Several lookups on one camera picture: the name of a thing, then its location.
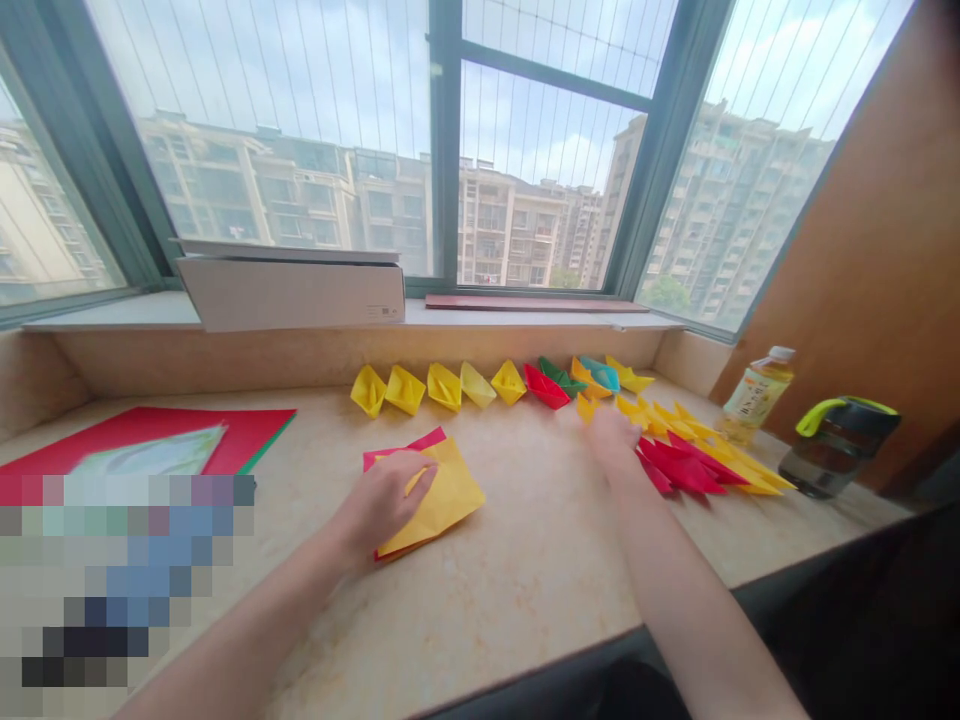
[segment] wall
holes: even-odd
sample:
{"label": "wall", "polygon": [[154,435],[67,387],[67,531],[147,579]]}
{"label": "wall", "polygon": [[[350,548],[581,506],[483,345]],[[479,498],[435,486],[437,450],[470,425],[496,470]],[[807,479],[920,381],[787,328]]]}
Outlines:
{"label": "wall", "polygon": [[351,330],[91,331],[56,339],[98,397],[180,395],[324,385],[350,385],[370,363],[386,379],[390,366],[426,378],[431,362],[451,369],[469,360],[490,378],[507,358],[539,355],[569,366],[574,354],[606,353],[637,369],[649,368],[661,330],[610,327],[476,328],[381,327]]}
{"label": "wall", "polygon": [[0,333],[0,442],[91,400],[49,335]]}
{"label": "wall", "polygon": [[722,403],[771,345],[797,379],[769,419],[793,442],[816,402],[860,395],[903,415],[863,474],[874,489],[960,411],[960,22],[921,0],[835,155],[780,270],[711,392]]}

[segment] finger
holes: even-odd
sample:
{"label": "finger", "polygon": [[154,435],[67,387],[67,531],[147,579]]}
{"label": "finger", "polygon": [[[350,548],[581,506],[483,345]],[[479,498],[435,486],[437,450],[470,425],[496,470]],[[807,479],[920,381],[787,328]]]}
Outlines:
{"label": "finger", "polygon": [[420,479],[417,480],[417,484],[410,488],[410,492],[407,493],[407,497],[404,499],[404,505],[409,505],[410,514],[412,515],[417,511],[417,508],[420,507],[420,503],[423,502],[423,499],[427,496],[427,493],[430,492],[430,488],[433,487],[433,480],[437,477],[437,472],[440,470],[439,467],[433,465],[432,467],[427,468],[427,470],[420,476]]}

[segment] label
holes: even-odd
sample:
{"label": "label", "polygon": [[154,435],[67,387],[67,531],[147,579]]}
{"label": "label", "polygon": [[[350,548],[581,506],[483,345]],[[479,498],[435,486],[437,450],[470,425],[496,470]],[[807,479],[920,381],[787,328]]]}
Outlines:
{"label": "label", "polygon": [[746,425],[759,426],[767,419],[789,383],[768,378],[747,368],[743,380],[723,406],[725,412]]}

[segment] window sill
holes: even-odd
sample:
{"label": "window sill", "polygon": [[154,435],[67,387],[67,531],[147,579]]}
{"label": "window sill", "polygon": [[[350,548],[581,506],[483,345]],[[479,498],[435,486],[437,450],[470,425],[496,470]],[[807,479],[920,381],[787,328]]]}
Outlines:
{"label": "window sill", "polygon": [[[403,323],[364,325],[370,329],[391,327],[608,327],[614,330],[683,328],[682,320],[649,313],[558,313],[495,312],[477,310],[431,310],[423,300],[408,298]],[[52,315],[24,323],[28,332],[88,332],[98,330],[202,330],[190,297],[167,291],[139,295],[72,313]]]}

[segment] wooden wall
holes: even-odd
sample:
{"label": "wooden wall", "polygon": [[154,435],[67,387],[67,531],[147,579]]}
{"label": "wooden wall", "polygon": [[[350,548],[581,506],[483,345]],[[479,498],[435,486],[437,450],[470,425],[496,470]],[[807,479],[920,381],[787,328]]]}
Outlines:
{"label": "wooden wall", "polygon": [[960,417],[960,18],[951,13],[919,0],[710,395],[725,402],[770,346],[796,348],[797,378],[769,429],[792,443],[806,410],[837,395],[893,406],[901,426],[862,477],[888,492],[921,479],[911,468]]}

